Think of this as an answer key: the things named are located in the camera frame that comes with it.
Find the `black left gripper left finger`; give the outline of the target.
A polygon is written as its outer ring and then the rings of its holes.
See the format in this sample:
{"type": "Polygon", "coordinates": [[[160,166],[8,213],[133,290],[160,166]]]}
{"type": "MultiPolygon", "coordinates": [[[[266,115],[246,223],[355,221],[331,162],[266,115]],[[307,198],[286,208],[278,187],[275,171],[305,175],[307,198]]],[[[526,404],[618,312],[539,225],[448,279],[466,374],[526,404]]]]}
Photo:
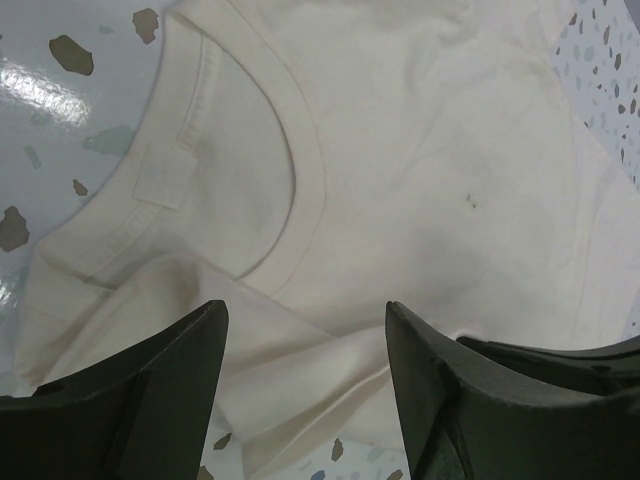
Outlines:
{"type": "Polygon", "coordinates": [[[2,397],[2,478],[196,478],[228,324],[209,301],[30,397],[2,397]]]}

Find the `cream white t shirt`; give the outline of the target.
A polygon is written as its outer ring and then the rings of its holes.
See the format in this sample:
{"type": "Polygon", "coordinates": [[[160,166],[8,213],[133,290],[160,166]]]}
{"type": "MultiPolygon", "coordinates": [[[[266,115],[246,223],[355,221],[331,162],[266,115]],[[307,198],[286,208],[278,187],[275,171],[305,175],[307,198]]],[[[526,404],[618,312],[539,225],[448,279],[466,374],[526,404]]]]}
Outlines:
{"type": "Polygon", "coordinates": [[[566,1],[184,1],[111,178],[36,246],[15,370],[77,372],[212,299],[245,475],[402,444],[384,333],[622,338],[639,196],[553,72],[566,1]]]}

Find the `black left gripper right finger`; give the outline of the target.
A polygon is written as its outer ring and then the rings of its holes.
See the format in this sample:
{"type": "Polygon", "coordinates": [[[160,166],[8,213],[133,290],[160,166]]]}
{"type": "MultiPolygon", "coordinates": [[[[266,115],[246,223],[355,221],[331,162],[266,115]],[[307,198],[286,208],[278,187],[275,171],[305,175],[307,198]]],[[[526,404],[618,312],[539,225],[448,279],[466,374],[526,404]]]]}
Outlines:
{"type": "Polygon", "coordinates": [[[451,339],[406,308],[385,333],[414,479],[635,479],[639,341],[555,351],[451,339]]]}

